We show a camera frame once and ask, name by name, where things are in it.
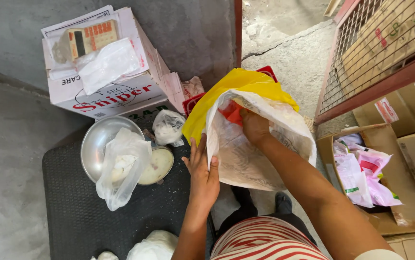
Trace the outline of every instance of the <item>wire mesh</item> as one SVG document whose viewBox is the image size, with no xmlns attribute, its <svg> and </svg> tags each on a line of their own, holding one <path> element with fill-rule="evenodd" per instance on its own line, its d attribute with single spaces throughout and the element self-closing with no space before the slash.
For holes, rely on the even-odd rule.
<svg viewBox="0 0 415 260">
<path fill-rule="evenodd" d="M 415 0 L 361 0 L 338 27 L 319 114 L 414 60 Z"/>
</svg>

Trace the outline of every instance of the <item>shoe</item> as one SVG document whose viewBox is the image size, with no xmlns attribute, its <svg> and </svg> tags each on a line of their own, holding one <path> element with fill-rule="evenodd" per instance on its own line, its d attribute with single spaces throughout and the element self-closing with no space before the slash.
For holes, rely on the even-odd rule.
<svg viewBox="0 0 415 260">
<path fill-rule="evenodd" d="M 244 187 L 238 187 L 238 186 L 230 186 L 231 191 L 233 192 L 235 199 L 237 202 L 239 202 L 239 205 L 245 206 L 245 205 L 251 205 L 254 206 L 254 203 L 252 202 L 251 193 L 249 192 L 248 188 Z"/>
<path fill-rule="evenodd" d="M 292 200 L 288 194 L 284 192 L 276 192 L 275 195 L 275 211 L 283 214 L 292 213 Z"/>
</svg>

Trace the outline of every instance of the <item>black pants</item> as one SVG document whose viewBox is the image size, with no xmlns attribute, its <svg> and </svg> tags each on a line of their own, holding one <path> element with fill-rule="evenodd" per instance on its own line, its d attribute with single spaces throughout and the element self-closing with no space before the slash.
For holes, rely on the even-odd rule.
<svg viewBox="0 0 415 260">
<path fill-rule="evenodd" d="M 249 205 L 243 205 L 238 210 L 233 212 L 228 218 L 226 218 L 222 225 L 220 225 L 220 228 L 217 232 L 217 239 L 223 235 L 225 232 L 227 232 L 230 227 L 233 227 L 236 223 L 241 222 L 245 219 L 255 217 L 258 215 L 257 208 L 253 204 Z M 288 222 L 289 224 L 293 225 L 295 228 L 297 228 L 300 232 L 302 232 L 314 245 L 316 245 L 315 239 L 313 239 L 312 235 L 310 235 L 310 232 L 308 231 L 307 227 L 303 223 L 302 219 L 300 219 L 298 216 L 291 214 L 283 214 L 283 213 L 272 213 L 266 216 L 272 216 L 275 218 L 279 218 L 281 220 L 284 220 Z"/>
</svg>

